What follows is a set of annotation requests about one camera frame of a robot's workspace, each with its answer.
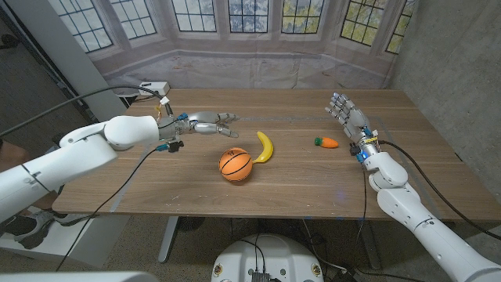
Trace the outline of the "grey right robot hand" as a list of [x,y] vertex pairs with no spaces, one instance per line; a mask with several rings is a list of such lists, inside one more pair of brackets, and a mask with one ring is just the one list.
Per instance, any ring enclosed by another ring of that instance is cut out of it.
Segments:
[[373,133],[368,117],[344,94],[335,92],[326,112],[338,121],[351,140],[351,154],[366,159],[380,152],[377,134]]

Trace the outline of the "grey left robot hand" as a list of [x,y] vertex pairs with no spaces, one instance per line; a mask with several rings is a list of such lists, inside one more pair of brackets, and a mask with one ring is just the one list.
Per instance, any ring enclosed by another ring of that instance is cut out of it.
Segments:
[[229,124],[238,121],[240,117],[232,113],[215,113],[201,111],[192,114],[182,114],[175,122],[175,130],[179,135],[199,133],[202,135],[220,134],[230,138],[238,138]]

